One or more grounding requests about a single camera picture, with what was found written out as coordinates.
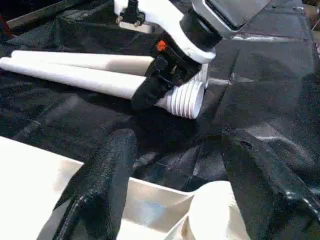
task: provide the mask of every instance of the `white plastic tube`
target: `white plastic tube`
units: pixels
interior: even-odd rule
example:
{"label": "white plastic tube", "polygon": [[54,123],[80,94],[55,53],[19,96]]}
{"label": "white plastic tube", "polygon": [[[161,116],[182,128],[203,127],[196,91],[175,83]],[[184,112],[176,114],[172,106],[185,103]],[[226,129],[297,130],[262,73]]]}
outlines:
{"label": "white plastic tube", "polygon": [[[154,60],[151,56],[24,50],[13,51],[11,57],[138,76],[144,76],[150,63]],[[194,80],[203,82],[205,88],[208,87],[208,65],[203,64],[201,71],[193,77]]]}
{"label": "white plastic tube", "polygon": [[[137,75],[9,57],[0,59],[0,68],[124,99],[131,99],[146,79]],[[169,91],[156,106],[173,115],[195,119],[202,105],[204,90],[202,82],[191,80]]]}

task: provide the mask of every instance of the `black fabric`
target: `black fabric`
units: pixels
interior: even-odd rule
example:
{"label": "black fabric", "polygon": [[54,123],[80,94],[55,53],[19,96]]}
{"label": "black fabric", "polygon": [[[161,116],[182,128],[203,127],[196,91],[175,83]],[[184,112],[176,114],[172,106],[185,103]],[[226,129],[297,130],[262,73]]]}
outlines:
{"label": "black fabric", "polygon": [[230,130],[222,145],[250,239],[319,239],[320,202],[268,143],[245,130]]}
{"label": "black fabric", "polygon": [[38,240],[115,240],[136,157],[132,130],[105,136],[69,181]]}
{"label": "black fabric", "polygon": [[[147,55],[158,32],[119,28],[112,4],[99,8],[102,3],[69,10],[10,40],[3,51]],[[182,11],[190,7],[188,1],[175,3]],[[227,179],[221,129],[248,129],[319,196],[319,179],[313,174],[319,171],[319,59],[306,17],[292,8],[299,1],[273,4],[277,7],[268,6],[235,40],[216,46],[197,120],[156,107],[133,113],[128,100],[1,71],[0,133],[85,162],[101,129],[130,128],[139,145],[133,177],[192,191]]]}

